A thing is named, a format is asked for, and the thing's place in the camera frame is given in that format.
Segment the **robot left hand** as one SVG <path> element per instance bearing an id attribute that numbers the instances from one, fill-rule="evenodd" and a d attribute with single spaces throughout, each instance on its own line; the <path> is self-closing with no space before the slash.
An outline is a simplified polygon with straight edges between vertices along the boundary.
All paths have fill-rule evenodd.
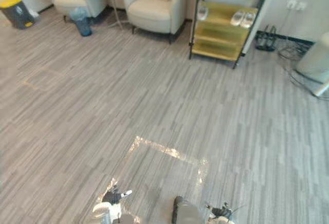
<path id="1" fill-rule="evenodd" d="M 119 192 L 117 185 L 114 185 L 105 193 L 102 202 L 109 202 L 111 205 L 118 204 L 122 198 L 130 194 L 132 194 L 132 190 Z"/>

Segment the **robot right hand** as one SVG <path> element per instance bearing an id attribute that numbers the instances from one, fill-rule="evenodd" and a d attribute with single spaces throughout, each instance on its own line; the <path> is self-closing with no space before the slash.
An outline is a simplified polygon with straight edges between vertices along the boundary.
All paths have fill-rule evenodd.
<path id="1" fill-rule="evenodd" d="M 221 208 L 216 208 L 206 202 L 206 208 L 210 211 L 209 220 L 219 219 L 220 217 L 224 217 L 228 221 L 230 221 L 233 213 L 236 212 L 240 207 L 232 210 L 229 203 L 224 202 Z"/>

